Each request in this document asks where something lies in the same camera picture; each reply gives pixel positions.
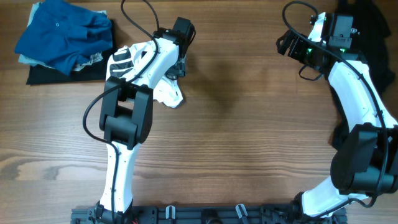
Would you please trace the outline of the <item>white t-shirt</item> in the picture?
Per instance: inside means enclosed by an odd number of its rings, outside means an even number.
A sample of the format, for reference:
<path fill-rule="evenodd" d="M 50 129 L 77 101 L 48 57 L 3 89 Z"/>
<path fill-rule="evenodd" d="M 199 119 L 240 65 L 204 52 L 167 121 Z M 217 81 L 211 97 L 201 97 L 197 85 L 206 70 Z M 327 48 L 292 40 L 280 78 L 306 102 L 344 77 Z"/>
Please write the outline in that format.
<path fill-rule="evenodd" d="M 130 47 L 124 46 L 113 53 L 107 64 L 106 78 L 111 76 L 133 79 L 153 56 L 156 56 L 157 44 L 152 41 L 141 42 Z M 182 92 L 176 80 L 171 80 L 162 75 L 158 80 L 152 74 L 152 62 L 149 68 L 133 84 L 147 85 L 154 90 L 154 99 L 168 107 L 176 108 L 182 101 Z"/>

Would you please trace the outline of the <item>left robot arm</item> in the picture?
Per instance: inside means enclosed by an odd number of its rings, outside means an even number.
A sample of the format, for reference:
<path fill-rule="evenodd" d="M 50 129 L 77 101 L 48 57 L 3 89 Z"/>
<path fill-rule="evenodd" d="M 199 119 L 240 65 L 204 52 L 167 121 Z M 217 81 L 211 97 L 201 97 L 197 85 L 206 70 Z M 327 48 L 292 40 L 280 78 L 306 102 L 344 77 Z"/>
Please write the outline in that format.
<path fill-rule="evenodd" d="M 172 108 L 182 101 L 177 79 L 185 74 L 186 53 L 195 34 L 192 25 L 160 28 L 153 41 L 124 46 L 110 56 L 99 116 L 108 170 L 95 206 L 97 222 L 132 221 L 134 166 L 152 126 L 153 101 Z"/>

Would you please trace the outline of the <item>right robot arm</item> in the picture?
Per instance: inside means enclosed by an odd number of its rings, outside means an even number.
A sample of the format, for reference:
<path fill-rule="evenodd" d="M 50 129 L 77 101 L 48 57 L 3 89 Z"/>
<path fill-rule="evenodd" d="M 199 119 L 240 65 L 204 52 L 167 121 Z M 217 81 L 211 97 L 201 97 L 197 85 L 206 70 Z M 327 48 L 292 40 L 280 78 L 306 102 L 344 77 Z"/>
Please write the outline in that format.
<path fill-rule="evenodd" d="M 378 196 L 397 191 L 397 120 L 373 84 L 370 57 L 355 45 L 335 47 L 334 40 L 288 30 L 276 42 L 280 54 L 325 77 L 342 117 L 330 176 L 297 194 L 284 212 L 292 222 L 325 220 L 353 203 L 371 208 Z"/>

